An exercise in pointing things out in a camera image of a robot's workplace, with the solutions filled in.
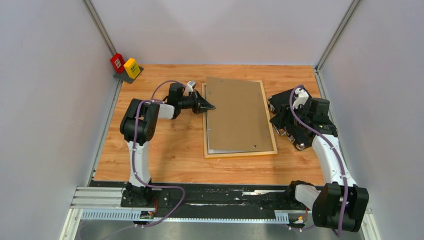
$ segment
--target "metal frame edge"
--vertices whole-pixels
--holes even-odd
[[[105,29],[105,26],[103,26],[103,23],[100,20],[99,14],[97,13],[96,8],[93,5],[93,2],[91,0],[82,0],[82,2],[84,3],[85,8],[87,9],[88,14],[93,20],[94,25],[96,26],[98,32],[103,38],[104,43],[106,44],[106,47],[110,52],[110,55],[111,56],[115,55],[117,51],[114,47],[114,44],[112,43],[111,38],[108,35],[108,32]]]
[[[365,240],[382,240],[373,214],[365,214],[361,229]]]
[[[154,217],[153,219],[140,218],[140,210],[134,209],[84,209],[81,216],[83,221],[105,220],[105,221],[140,221],[156,222],[162,219]],[[275,213],[275,218],[199,218],[199,217],[168,217],[164,222],[179,223],[232,223],[232,224],[289,224],[289,213],[279,210]]]
[[[74,240],[78,232],[83,209],[69,209],[65,223],[63,224],[60,240]]]
[[[120,80],[118,84],[116,85],[115,93],[113,94],[113,99],[110,103],[109,112],[107,114],[107,120],[104,124],[103,132],[101,134],[100,143],[97,148],[97,153],[95,154],[95,159],[93,166],[91,168],[90,175],[88,176],[88,179],[86,181],[86,186],[90,184],[90,181],[94,178],[96,175],[97,166],[99,164],[100,156],[102,155],[103,146],[105,145],[106,136],[108,135],[109,126],[111,125],[112,116],[114,115],[115,107],[118,102],[119,93],[121,92],[123,82]]]
[[[362,0],[352,0],[349,7],[347,8],[346,13],[344,14],[343,18],[340,21],[340,24],[338,25],[334,35],[332,36],[330,42],[328,43],[327,47],[324,50],[324,53],[322,54],[321,58],[319,59],[318,63],[316,64],[315,69],[321,70],[323,69],[324,64],[327,61],[327,58],[329,57],[331,51],[333,50],[334,46],[336,45],[337,41],[339,40],[339,37],[342,35],[343,31],[345,30],[346,26],[348,25],[349,21],[351,20],[352,16],[354,15],[355,11],[358,9],[359,4]]]

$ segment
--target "wooden tabletop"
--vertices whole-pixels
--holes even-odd
[[[128,181],[130,154],[120,133],[121,120],[133,98],[150,99],[155,88],[166,80],[201,83],[206,76],[240,80],[261,80],[266,97],[304,84],[313,97],[319,97],[317,81],[311,66],[281,65],[192,65],[143,64],[144,71],[133,84],[124,82],[111,119],[106,141],[94,179]],[[165,84],[156,99],[168,94]],[[323,185],[324,179],[317,155],[310,147],[297,151],[286,136],[275,132],[277,155],[204,159],[202,115],[190,109],[177,119],[159,119],[150,142],[149,170],[153,182],[288,185],[302,180]]]

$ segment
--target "cardboard sheet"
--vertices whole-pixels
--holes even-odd
[[[206,77],[208,148],[274,151],[264,97],[258,81]]]

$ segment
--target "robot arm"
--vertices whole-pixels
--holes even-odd
[[[326,184],[319,191],[310,183],[292,181],[287,189],[288,198],[295,205],[302,203],[312,210],[313,223],[317,227],[357,232],[361,227],[369,195],[366,188],[358,187],[347,170],[340,151],[336,126],[328,117],[330,102],[322,98],[312,98],[308,91],[301,88],[295,89],[294,99],[290,99],[292,90],[281,92],[268,99],[268,106],[274,114],[270,122],[277,131],[283,130],[283,134],[280,135],[287,135],[297,150],[313,148],[318,156]],[[300,124],[292,113],[290,101],[293,102],[292,107],[297,118],[329,140],[333,147],[320,135]],[[341,158],[344,175],[333,148]],[[343,181],[344,177],[346,177],[347,185]],[[344,200],[346,206],[340,228],[339,217],[342,214],[345,188],[348,194],[347,199]]]
[[[193,113],[201,114],[207,110],[215,109],[194,89],[196,82],[190,81],[186,86],[181,83],[172,83],[169,87],[167,102],[132,99],[120,124],[120,132],[127,142],[130,156],[130,177],[125,186],[123,196],[139,206],[147,205],[151,200],[151,189],[143,185],[151,183],[149,172],[149,144],[156,130],[158,119],[175,119],[181,109],[192,109]]]

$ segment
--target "white wall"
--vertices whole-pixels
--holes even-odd
[[[116,89],[80,0],[2,1],[0,239],[59,238]]]
[[[382,239],[422,239],[424,1],[365,0],[322,71]]]
[[[125,59],[315,65],[351,0],[93,0]]]

